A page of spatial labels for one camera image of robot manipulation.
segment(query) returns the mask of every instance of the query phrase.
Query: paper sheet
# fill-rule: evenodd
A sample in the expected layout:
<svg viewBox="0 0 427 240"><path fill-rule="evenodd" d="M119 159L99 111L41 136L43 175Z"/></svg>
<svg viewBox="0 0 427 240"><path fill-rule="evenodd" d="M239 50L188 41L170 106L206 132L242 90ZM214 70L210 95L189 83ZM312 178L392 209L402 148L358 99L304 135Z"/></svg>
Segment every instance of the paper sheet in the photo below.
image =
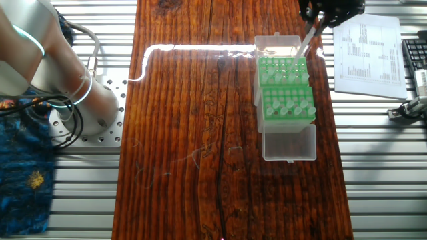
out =
<svg viewBox="0 0 427 240"><path fill-rule="evenodd" d="M334 28L335 91L407 98L396 17L357 15Z"/></svg>

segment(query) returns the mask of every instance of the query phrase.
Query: wooden board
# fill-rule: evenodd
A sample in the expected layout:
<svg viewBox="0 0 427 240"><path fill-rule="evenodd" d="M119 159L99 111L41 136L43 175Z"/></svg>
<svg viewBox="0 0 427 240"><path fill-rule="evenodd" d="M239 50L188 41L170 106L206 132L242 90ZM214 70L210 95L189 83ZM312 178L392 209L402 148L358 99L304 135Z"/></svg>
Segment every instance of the wooden board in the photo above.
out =
<svg viewBox="0 0 427 240"><path fill-rule="evenodd" d="M113 239L353 239L321 39L306 55L318 159L293 164L261 157L253 53L195 47L303 37L298 12L293 0L138 1L130 77L148 66L129 82Z"/></svg>

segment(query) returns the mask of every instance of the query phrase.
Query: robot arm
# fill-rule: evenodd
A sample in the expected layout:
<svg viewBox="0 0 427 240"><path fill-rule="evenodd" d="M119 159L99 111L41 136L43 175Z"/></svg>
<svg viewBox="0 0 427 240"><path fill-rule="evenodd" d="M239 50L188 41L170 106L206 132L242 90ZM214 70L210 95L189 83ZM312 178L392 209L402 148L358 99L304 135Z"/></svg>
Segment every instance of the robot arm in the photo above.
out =
<svg viewBox="0 0 427 240"><path fill-rule="evenodd" d="M306 33L311 29L319 12L324 13L315 36L320 35L326 27L339 26L357 14L365 12L365 0L298 0L298 2L300 15L307 22Z"/></svg>
<svg viewBox="0 0 427 240"><path fill-rule="evenodd" d="M0 94L21 95L31 86L38 93L66 95L83 115L83 134L93 135L115 121L119 108L113 91L95 77L64 38L49 0L0 0ZM63 102L49 102L68 118Z"/></svg>

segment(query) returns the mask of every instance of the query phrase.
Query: blue fabric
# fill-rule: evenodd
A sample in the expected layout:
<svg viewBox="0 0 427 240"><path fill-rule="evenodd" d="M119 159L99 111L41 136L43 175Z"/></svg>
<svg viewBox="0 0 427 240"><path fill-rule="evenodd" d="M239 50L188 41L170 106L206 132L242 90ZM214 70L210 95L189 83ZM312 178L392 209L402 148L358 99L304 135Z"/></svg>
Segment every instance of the blue fabric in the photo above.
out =
<svg viewBox="0 0 427 240"><path fill-rule="evenodd" d="M0 107L28 101L0 100ZM43 104L0 117L0 237L47 228L54 170L47 112Z"/></svg>

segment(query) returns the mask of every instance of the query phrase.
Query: green pipette tip rack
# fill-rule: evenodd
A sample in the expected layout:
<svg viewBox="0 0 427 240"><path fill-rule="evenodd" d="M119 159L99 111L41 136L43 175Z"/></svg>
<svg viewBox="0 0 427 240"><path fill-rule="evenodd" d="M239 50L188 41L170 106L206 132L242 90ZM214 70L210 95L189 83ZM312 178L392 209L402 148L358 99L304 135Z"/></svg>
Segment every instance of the green pipette tip rack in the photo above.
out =
<svg viewBox="0 0 427 240"><path fill-rule="evenodd" d="M310 123L316 118L311 87L264 87L264 121Z"/></svg>
<svg viewBox="0 0 427 240"><path fill-rule="evenodd" d="M292 68L293 57L260 57L258 59L258 79L260 87L308 86L309 75L305 57L300 57Z"/></svg>

